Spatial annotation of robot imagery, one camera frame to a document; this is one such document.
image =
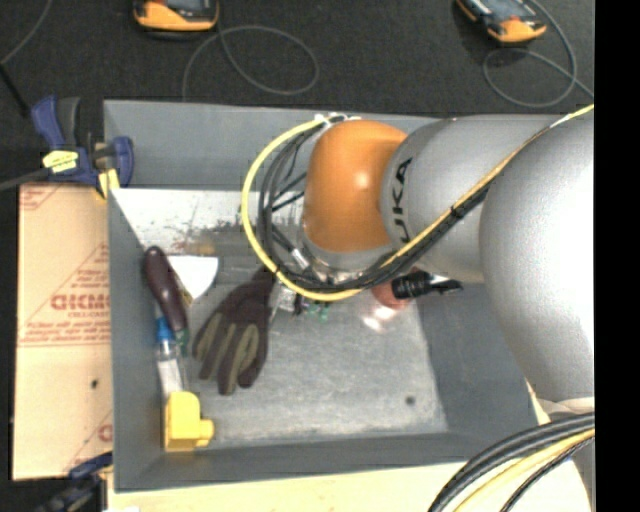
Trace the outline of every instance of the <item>screwdriver handle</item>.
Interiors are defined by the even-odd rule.
[[[174,333],[187,328],[187,314],[182,302],[176,273],[166,254],[157,246],[144,254],[144,274],[151,293]]]

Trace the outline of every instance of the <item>blue cap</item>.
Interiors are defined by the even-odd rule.
[[[156,341],[160,343],[174,339],[175,336],[173,335],[171,327],[169,327],[169,324],[167,323],[167,319],[164,316],[156,318]]]

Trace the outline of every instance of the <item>screwdriver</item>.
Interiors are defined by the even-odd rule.
[[[189,343],[189,326],[178,278],[167,255],[158,246],[149,247],[144,254],[143,270],[151,293],[162,310],[176,343],[186,351]]]

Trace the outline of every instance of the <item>yellow plastic block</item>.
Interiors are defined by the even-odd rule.
[[[214,425],[200,417],[200,401],[189,391],[174,391],[165,405],[164,447],[171,452],[192,451],[207,446]]]

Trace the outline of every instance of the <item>orange and black device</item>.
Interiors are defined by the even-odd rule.
[[[133,17],[145,30],[188,34],[211,30],[218,22],[218,0],[136,0]]]
[[[456,4],[500,43],[524,43],[547,30],[535,11],[522,0],[456,0]]]

